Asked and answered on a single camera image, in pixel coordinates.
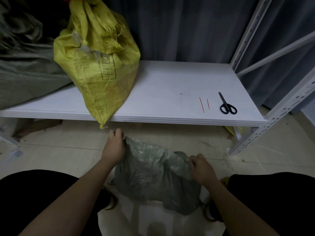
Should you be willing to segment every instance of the white metal shelf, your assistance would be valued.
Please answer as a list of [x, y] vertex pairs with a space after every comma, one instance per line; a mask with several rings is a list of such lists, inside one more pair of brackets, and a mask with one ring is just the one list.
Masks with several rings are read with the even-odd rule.
[[[238, 109], [236, 115], [221, 113], [218, 92]], [[74, 85], [0, 116], [94, 120]], [[229, 64], [167, 61], [140, 61], [134, 87], [111, 121], [251, 127], [266, 122]]]

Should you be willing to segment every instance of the black pants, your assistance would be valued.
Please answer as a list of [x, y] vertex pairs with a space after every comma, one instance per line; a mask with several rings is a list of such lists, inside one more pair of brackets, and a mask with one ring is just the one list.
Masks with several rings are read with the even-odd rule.
[[[18, 235], [78, 178], [50, 170], [28, 170], [0, 180], [1, 231]], [[99, 235], [97, 213], [108, 206], [110, 194], [101, 190], [81, 235]]]
[[[290, 172], [272, 175], [233, 175], [227, 189], [281, 236], [314, 232], [315, 178]], [[211, 216], [223, 219], [212, 201]]]

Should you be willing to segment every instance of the hand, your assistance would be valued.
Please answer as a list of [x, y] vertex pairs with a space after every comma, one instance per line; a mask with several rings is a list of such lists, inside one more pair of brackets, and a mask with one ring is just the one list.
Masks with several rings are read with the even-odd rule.
[[215, 171], [202, 154], [191, 156], [188, 163], [192, 177], [199, 184], [206, 186], [210, 182], [218, 181]]
[[124, 157], [126, 148], [124, 145], [124, 133], [121, 129], [117, 129], [114, 133], [113, 130], [109, 131], [109, 138], [102, 152], [102, 160], [105, 160], [107, 164], [111, 164], [112, 167], [116, 166]]

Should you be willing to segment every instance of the yellow woven sack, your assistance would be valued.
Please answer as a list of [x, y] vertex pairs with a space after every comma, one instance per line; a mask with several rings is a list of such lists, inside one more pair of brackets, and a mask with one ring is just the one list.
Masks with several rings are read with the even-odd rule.
[[131, 91], [140, 51], [125, 19], [101, 0], [71, 0], [69, 7], [68, 28], [53, 44], [54, 60], [103, 128]]

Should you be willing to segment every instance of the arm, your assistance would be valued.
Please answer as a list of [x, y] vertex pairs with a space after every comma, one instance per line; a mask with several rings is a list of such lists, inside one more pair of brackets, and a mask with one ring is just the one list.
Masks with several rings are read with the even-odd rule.
[[84, 176], [51, 203], [21, 232], [25, 235], [80, 235], [103, 184], [123, 158], [123, 133], [111, 130], [101, 159]]
[[202, 154], [189, 159], [192, 177], [211, 194], [231, 236], [279, 236], [265, 221], [234, 197], [220, 181]]

